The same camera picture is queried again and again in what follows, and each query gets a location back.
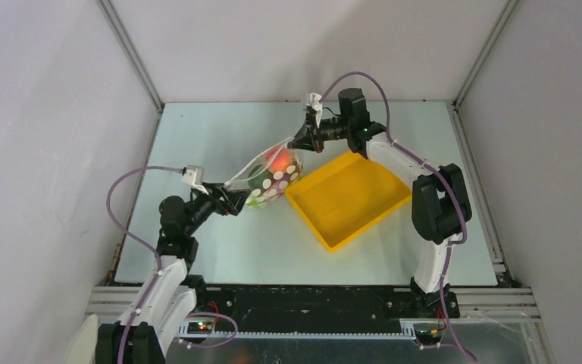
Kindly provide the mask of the pink orange peach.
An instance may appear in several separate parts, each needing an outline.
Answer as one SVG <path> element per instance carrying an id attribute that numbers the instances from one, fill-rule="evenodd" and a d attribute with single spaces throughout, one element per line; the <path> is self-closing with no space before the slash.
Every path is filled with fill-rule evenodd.
<path id="1" fill-rule="evenodd" d="M 294 164 L 295 153 L 286 148 L 272 148 L 265 153 L 264 157 L 267 162 L 271 162 L 268 165 L 269 172 L 286 172 L 287 168 Z"/>

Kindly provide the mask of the clear zip top bag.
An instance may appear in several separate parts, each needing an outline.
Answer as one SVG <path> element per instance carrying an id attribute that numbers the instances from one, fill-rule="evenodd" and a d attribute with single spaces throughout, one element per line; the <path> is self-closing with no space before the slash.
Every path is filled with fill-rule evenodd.
<path id="1" fill-rule="evenodd" d="M 288 149 L 287 143 L 292 137 L 274 144 L 263 152 L 260 152 L 237 174 L 224 183 L 231 190 L 245 189 L 249 191 L 246 207 L 250 209 L 262 209 L 283 197 L 285 190 L 297 182 L 303 174 L 303 162 L 294 149 Z M 286 172 L 271 173 L 264 155 L 269 149 L 286 148 L 295 153 L 294 164 L 289 166 Z"/>

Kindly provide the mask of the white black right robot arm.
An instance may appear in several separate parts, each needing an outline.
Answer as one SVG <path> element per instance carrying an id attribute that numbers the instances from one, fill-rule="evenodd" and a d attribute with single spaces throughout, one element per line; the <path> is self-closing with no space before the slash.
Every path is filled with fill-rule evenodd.
<path id="1" fill-rule="evenodd" d="M 436 291 L 443 292 L 454 246 L 468 238 L 471 204 L 463 172 L 456 164 L 436 165 L 417 156 L 391 135 L 387 118 L 372 121 L 366 98 L 359 88 L 338 94 L 339 111 L 324 118 L 323 96 L 309 93 L 303 108 L 305 121 L 288 147 L 323 152 L 326 142 L 345 140 L 349 150 L 387 169 L 406 182 L 411 191 L 411 222 L 425 240 L 413 281 L 419 290 L 410 297 L 413 312 L 433 315 L 441 306 Z"/>

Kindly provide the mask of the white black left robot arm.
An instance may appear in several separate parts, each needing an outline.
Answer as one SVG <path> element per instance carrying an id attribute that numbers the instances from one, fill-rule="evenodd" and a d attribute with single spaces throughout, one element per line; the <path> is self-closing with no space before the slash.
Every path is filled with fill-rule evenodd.
<path id="1" fill-rule="evenodd" d="M 213 214 L 237 216 L 248 190 L 228 190 L 204 183 L 189 200 L 169 196 L 161 201 L 156 267 L 138 295 L 112 324 L 98 329 L 96 363 L 163 363 L 167 350 L 190 315 L 208 309 L 209 295 L 200 275 L 189 276 L 199 243 L 194 233 Z"/>

